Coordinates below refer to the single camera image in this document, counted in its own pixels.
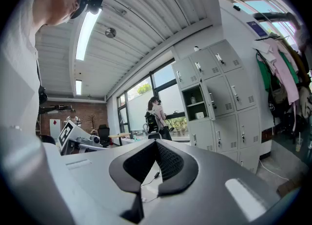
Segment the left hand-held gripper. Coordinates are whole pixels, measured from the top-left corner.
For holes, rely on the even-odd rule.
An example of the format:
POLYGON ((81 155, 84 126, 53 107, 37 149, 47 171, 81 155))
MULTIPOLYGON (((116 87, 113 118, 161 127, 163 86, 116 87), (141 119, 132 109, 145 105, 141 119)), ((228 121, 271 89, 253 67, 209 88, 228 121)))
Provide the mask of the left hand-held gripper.
POLYGON ((107 149, 100 144, 100 138, 98 136, 88 134, 80 126, 70 120, 65 124, 61 131, 58 137, 58 142, 60 144, 61 155, 107 149))

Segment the brown hanging coat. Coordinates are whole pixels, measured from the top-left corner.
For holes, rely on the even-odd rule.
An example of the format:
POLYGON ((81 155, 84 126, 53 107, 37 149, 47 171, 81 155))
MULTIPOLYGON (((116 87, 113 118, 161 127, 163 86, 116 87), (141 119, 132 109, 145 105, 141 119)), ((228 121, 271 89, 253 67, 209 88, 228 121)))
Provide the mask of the brown hanging coat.
POLYGON ((311 80, 301 56, 284 39, 280 40, 280 43, 284 47, 284 55, 292 65, 295 73, 301 78, 301 84, 307 87, 311 80))

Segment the blue wall poster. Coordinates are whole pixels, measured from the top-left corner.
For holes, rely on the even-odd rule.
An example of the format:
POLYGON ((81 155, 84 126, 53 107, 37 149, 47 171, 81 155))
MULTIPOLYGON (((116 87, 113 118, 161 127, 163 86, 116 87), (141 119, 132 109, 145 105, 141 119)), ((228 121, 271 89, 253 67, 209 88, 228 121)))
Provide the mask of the blue wall poster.
POLYGON ((265 30, 262 29, 262 27, 255 21, 249 21, 247 24, 260 36, 260 37, 266 37, 267 33, 265 30))

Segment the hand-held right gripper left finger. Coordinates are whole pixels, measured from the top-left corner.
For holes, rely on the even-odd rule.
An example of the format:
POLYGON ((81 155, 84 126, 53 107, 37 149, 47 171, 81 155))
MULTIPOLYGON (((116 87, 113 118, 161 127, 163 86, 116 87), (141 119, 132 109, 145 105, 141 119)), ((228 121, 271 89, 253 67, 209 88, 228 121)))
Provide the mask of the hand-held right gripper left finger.
POLYGON ((98 152, 62 156, 43 144, 43 203, 46 224, 157 225, 157 197, 143 203, 139 194, 121 190, 109 173, 114 159, 150 145, 141 141, 98 152))

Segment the beige metal locker cabinet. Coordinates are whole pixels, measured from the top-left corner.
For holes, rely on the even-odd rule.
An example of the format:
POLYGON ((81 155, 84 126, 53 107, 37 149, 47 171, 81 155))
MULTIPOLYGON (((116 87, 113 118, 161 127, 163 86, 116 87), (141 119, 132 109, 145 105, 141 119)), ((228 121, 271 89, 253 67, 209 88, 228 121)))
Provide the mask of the beige metal locker cabinet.
POLYGON ((191 145, 221 153, 256 172, 261 142, 258 105, 247 71, 231 44, 222 40, 193 52, 175 62, 173 71, 191 145), (208 118, 200 79, 210 92, 214 121, 208 118), (196 119, 198 112, 204 112, 205 117, 196 119))

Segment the person's white sweater torso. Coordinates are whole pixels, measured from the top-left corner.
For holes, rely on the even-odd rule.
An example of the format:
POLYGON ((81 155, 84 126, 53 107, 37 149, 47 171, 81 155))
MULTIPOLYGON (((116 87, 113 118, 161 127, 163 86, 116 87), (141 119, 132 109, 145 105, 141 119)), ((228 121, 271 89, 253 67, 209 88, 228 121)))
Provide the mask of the person's white sweater torso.
POLYGON ((39 111, 38 52, 32 32, 34 0, 22 0, 0 41, 0 126, 36 133, 39 111))

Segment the large glass window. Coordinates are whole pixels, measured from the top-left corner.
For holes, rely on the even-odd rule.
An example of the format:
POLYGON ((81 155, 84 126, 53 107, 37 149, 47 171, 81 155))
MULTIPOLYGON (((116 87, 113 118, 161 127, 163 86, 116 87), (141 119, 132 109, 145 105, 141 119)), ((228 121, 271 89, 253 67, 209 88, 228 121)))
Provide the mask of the large glass window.
POLYGON ((160 105, 167 116, 165 123, 171 138, 177 142, 189 140, 185 111, 172 68, 174 63, 175 60, 170 59, 150 71, 117 97, 117 113, 121 132, 130 132, 132 138, 143 137, 144 116, 148 109, 148 101, 155 96, 160 100, 160 105))

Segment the black hanging bag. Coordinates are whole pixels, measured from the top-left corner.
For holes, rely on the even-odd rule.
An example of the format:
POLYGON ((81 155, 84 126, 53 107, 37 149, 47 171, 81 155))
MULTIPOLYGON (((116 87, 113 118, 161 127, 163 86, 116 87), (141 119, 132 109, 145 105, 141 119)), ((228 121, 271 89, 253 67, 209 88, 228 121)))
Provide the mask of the black hanging bag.
POLYGON ((306 121, 298 114, 297 107, 289 104, 287 92, 283 85, 280 88, 269 88, 268 106, 273 116, 274 125, 289 135, 299 135, 306 121))

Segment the black office chair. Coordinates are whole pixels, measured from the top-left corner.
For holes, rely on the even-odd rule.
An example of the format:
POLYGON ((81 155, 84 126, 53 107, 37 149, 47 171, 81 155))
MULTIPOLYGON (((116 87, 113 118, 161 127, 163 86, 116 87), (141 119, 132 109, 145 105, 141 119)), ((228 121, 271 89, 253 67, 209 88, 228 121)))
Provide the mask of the black office chair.
POLYGON ((99 125, 98 127, 98 136, 100 138, 100 144, 106 148, 110 145, 110 129, 107 127, 107 125, 103 124, 103 125, 99 125))

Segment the long ceiling light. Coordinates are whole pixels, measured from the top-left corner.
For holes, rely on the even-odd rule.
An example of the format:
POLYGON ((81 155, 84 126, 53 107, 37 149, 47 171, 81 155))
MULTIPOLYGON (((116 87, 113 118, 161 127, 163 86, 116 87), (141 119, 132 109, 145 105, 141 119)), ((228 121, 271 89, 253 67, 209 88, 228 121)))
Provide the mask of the long ceiling light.
POLYGON ((86 49, 88 45, 91 32, 96 24, 96 21, 101 13, 102 9, 100 8, 96 14, 87 12, 82 23, 80 34, 78 37, 78 44, 76 50, 76 60, 84 61, 86 49))

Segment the wooden table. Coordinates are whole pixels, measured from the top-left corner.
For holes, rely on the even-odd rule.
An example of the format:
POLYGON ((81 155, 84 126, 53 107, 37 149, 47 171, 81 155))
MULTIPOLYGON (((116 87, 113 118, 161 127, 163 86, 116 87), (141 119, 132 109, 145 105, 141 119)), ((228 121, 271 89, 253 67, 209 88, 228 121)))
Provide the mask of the wooden table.
POLYGON ((112 142, 114 141, 114 139, 118 139, 119 140, 119 146, 122 146, 122 138, 123 137, 127 137, 127 136, 130 136, 131 133, 120 133, 120 134, 117 134, 117 135, 109 135, 108 137, 112 140, 112 142))

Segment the wooden coat stand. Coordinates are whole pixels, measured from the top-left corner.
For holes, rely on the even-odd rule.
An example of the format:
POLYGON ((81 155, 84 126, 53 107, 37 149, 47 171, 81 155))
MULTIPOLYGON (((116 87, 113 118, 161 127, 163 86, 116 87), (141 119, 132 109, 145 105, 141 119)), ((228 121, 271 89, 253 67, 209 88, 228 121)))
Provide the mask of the wooden coat stand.
POLYGON ((89 121, 91 122, 91 134, 96 135, 97 129, 96 129, 96 117, 95 117, 95 115, 91 114, 89 116, 89 121))

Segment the plastic drink cup with straw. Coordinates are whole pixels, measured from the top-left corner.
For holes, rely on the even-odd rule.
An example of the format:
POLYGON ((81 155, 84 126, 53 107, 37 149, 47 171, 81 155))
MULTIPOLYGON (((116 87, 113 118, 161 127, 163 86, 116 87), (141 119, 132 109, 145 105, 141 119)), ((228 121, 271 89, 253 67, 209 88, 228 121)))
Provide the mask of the plastic drink cup with straw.
POLYGON ((298 137, 296 138, 296 141, 295 141, 295 151, 296 152, 300 152, 302 144, 303 144, 303 136, 302 136, 301 132, 299 132, 298 137))

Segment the locker door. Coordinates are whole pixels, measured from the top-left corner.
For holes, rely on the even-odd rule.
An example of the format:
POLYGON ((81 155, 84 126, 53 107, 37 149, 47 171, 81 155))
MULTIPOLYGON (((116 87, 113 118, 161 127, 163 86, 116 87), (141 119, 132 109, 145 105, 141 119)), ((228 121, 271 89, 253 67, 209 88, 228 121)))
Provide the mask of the locker door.
POLYGON ((203 94, 208 118, 210 120, 214 121, 215 120, 215 112, 214 112, 214 107, 213 107, 213 102, 212 102, 212 99, 210 96, 210 92, 208 91, 206 83, 202 79, 200 79, 199 84, 200 84, 200 87, 202 90, 202 94, 203 94))

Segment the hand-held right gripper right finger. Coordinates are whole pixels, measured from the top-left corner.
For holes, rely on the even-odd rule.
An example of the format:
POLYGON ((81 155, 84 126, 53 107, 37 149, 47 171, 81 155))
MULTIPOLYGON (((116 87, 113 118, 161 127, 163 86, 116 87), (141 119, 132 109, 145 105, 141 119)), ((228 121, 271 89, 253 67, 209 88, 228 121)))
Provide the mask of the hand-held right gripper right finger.
POLYGON ((229 157, 165 141, 192 156, 198 175, 182 193, 144 203, 142 225, 245 225, 262 217, 280 197, 262 179, 229 157))

